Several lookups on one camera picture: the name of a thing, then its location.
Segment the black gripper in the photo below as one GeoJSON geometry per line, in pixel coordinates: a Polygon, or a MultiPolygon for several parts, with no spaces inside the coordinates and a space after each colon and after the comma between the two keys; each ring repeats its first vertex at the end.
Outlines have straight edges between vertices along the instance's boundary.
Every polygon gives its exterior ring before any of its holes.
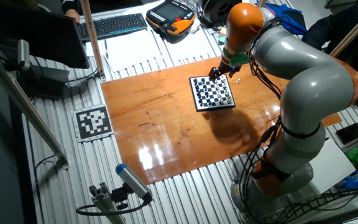
{"type": "Polygon", "coordinates": [[[240,66],[230,66],[226,64],[225,61],[220,61],[219,67],[212,67],[208,73],[208,76],[211,80],[217,79],[222,73],[229,73],[229,77],[232,78],[233,75],[241,70],[240,66]]]}

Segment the operator bare hand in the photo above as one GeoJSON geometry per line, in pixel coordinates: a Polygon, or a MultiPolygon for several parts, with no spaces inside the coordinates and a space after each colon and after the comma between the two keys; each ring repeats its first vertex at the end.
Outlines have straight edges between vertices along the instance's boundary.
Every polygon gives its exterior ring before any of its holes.
{"type": "Polygon", "coordinates": [[[67,12],[65,13],[65,16],[73,18],[77,24],[80,23],[80,15],[74,9],[67,10],[67,12]]]}

